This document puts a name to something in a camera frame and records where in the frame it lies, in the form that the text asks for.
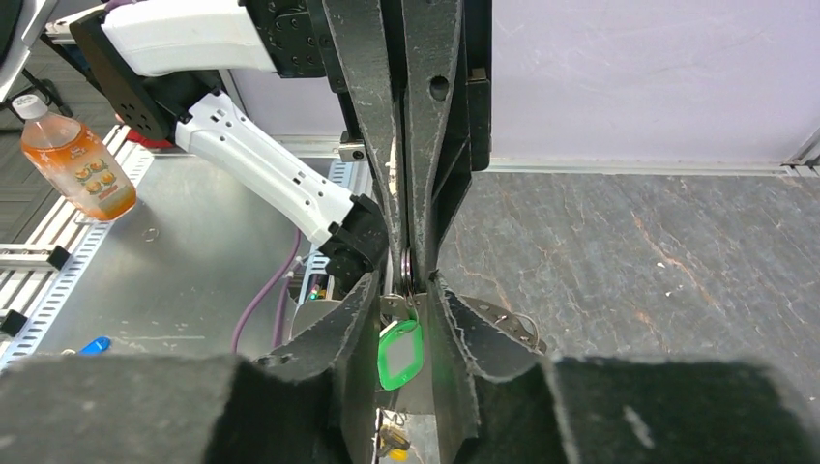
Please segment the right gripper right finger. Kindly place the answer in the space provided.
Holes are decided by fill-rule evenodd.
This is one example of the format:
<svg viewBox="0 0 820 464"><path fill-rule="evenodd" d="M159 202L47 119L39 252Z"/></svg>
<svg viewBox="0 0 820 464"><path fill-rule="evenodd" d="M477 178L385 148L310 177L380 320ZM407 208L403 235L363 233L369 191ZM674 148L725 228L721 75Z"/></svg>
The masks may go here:
<svg viewBox="0 0 820 464"><path fill-rule="evenodd" d="M433 274L427 331L445 463L815 463L819 423L748 358L543 356Z"/></svg>

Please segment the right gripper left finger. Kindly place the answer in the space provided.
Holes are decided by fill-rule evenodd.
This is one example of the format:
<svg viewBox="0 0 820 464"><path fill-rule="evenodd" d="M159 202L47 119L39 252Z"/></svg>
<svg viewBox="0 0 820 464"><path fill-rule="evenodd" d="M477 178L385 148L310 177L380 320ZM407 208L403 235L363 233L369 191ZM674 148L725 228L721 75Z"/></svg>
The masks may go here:
<svg viewBox="0 0 820 464"><path fill-rule="evenodd" d="M5 463L367 463L377 290L267 356L36 357L1 376Z"/></svg>

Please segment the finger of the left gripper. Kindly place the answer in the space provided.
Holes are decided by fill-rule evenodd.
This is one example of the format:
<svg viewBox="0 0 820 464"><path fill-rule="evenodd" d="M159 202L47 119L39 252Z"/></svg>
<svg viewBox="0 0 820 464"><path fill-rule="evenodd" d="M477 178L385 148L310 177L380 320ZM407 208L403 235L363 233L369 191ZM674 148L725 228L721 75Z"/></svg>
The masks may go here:
<svg viewBox="0 0 820 464"><path fill-rule="evenodd" d="M324 1L338 61L359 123L388 229L399 282L399 257L409 244L404 97L407 85L401 1Z"/></svg>
<svg viewBox="0 0 820 464"><path fill-rule="evenodd" d="M489 1L404 1L405 177L413 279L438 267L442 242L491 148Z"/></svg>

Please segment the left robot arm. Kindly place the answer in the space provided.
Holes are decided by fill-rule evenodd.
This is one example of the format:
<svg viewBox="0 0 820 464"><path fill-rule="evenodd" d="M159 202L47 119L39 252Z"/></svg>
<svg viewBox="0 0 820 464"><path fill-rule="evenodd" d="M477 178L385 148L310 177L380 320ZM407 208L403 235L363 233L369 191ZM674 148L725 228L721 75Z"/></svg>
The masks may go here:
<svg viewBox="0 0 820 464"><path fill-rule="evenodd" d="M350 290L386 261L423 292L491 148L488 1L131 1L72 23L113 109L289 218ZM219 89L219 70L328 80L375 194L333 186Z"/></svg>

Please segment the yellow key tag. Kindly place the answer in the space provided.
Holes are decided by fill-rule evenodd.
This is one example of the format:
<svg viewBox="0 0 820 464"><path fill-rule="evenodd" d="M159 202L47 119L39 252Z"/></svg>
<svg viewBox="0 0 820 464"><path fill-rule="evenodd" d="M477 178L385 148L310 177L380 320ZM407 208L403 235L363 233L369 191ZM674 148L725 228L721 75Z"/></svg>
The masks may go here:
<svg viewBox="0 0 820 464"><path fill-rule="evenodd" d="M396 462L404 462L408 457L411 442L400 428L382 425L378 431L377 452L379 458L388 457Z"/></svg>

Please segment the green key tag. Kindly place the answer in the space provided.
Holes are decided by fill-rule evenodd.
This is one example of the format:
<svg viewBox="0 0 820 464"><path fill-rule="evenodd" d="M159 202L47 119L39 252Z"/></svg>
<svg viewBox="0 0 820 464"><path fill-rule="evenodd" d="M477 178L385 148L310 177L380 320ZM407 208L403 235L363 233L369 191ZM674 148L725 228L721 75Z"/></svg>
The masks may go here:
<svg viewBox="0 0 820 464"><path fill-rule="evenodd" d="M377 371L385 391L402 388L424 367L425 337L416 320L394 321L379 335Z"/></svg>

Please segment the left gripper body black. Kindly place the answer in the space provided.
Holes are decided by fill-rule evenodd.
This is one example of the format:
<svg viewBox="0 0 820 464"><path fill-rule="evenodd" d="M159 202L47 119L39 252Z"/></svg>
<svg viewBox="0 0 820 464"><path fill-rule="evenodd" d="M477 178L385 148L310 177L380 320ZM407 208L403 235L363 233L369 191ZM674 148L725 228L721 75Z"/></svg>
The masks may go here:
<svg viewBox="0 0 820 464"><path fill-rule="evenodd" d="M318 1L245 1L251 19L282 78L326 77L337 95L345 124L343 144L363 144L353 103L342 76L329 23ZM491 150L490 1L461 3L461 31L452 104L440 160L460 169L487 169Z"/></svg>

